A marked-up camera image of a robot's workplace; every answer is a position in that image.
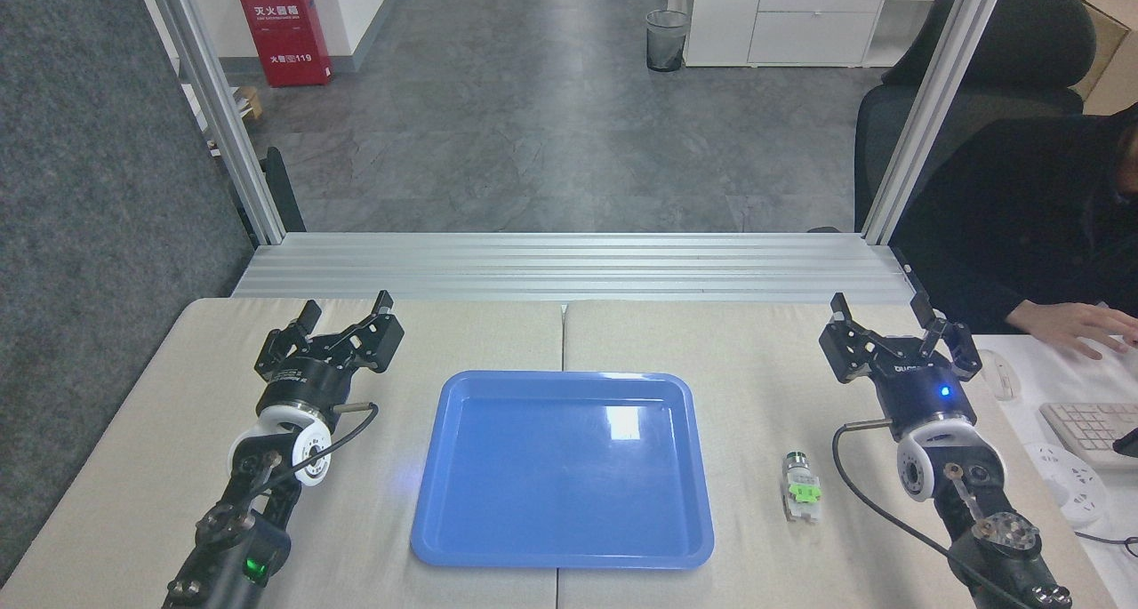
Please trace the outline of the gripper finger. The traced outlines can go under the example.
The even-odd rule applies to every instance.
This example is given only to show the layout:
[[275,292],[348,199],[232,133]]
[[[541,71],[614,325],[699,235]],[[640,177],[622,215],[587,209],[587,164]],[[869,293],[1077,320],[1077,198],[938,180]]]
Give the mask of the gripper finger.
[[932,308],[927,293],[915,293],[912,301],[914,315],[924,329],[924,337],[918,346],[918,356],[931,357],[938,341],[946,341],[950,349],[953,373],[964,382],[971,381],[982,369],[979,349],[975,347],[971,330],[964,323],[953,323],[942,312]]
[[259,357],[256,359],[255,372],[274,375],[277,367],[281,365],[290,354],[297,351],[308,353],[310,334],[316,328],[321,313],[316,301],[306,301],[300,314],[290,321],[289,326],[269,331],[267,340],[261,346]]
[[379,293],[371,313],[341,334],[325,334],[310,341],[310,357],[327,365],[356,370],[365,367],[373,373],[385,373],[404,336],[389,293]]
[[820,349],[838,382],[863,375],[874,380],[879,375],[894,373],[894,367],[918,365],[920,338],[887,337],[861,328],[853,321],[843,293],[834,293],[830,308],[833,315],[822,329]]

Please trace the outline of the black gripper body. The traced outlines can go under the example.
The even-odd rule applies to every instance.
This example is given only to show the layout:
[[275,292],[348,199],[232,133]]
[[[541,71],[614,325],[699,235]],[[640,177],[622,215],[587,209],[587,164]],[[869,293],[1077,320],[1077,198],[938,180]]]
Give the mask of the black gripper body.
[[894,437],[948,418],[978,422],[954,367],[945,357],[923,359],[915,365],[874,367],[874,385]]
[[305,405],[320,415],[338,415],[333,406],[346,403],[353,375],[353,367],[329,365],[322,359],[286,357],[263,375],[267,387],[259,412],[274,405]]

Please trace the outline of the person's hand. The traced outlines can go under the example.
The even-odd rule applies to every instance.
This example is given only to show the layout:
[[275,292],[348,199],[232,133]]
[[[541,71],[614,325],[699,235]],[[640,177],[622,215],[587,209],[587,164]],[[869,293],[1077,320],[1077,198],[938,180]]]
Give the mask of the person's hand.
[[1135,316],[1085,302],[1037,306],[1032,310],[1028,331],[1057,349],[1077,351],[1092,359],[1100,359],[1102,353],[1092,349],[1090,341],[1118,353],[1133,349],[1137,341]]

